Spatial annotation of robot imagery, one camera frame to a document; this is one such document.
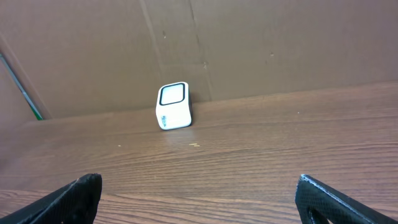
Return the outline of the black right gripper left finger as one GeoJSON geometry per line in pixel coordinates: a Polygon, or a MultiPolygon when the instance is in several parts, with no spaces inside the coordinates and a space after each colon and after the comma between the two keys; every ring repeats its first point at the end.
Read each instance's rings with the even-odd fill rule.
{"type": "Polygon", "coordinates": [[[101,198],[102,177],[86,174],[22,209],[1,218],[4,224],[92,224],[101,198]]]}

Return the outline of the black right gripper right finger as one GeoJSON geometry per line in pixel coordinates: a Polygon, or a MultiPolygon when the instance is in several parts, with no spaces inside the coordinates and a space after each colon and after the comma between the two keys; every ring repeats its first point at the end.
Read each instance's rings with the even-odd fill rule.
{"type": "Polygon", "coordinates": [[[295,204],[302,223],[397,224],[396,220],[306,174],[298,180],[295,204]]]}

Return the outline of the white barcode scanner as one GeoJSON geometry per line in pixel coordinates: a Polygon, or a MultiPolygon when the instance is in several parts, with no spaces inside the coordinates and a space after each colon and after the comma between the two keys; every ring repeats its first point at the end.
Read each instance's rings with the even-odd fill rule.
{"type": "Polygon", "coordinates": [[[155,115],[159,127],[165,131],[190,126],[193,115],[188,83],[162,86],[158,92],[155,115]]]}

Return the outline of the green and grey pole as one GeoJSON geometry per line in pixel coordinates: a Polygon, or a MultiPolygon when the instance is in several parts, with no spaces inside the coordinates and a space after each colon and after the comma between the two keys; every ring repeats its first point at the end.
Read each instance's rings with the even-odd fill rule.
{"type": "Polygon", "coordinates": [[[1,62],[5,66],[7,71],[9,72],[12,80],[14,81],[16,86],[18,87],[19,91],[22,93],[24,99],[26,100],[26,102],[30,106],[30,108],[31,108],[33,114],[35,115],[35,117],[37,118],[37,120],[43,120],[44,117],[41,115],[41,113],[37,109],[35,103],[32,101],[32,99],[30,98],[29,94],[26,92],[25,88],[22,86],[21,82],[19,81],[19,79],[17,78],[16,74],[13,72],[12,68],[10,67],[10,65],[8,64],[7,60],[5,59],[5,57],[3,55],[1,55],[1,62]]]}

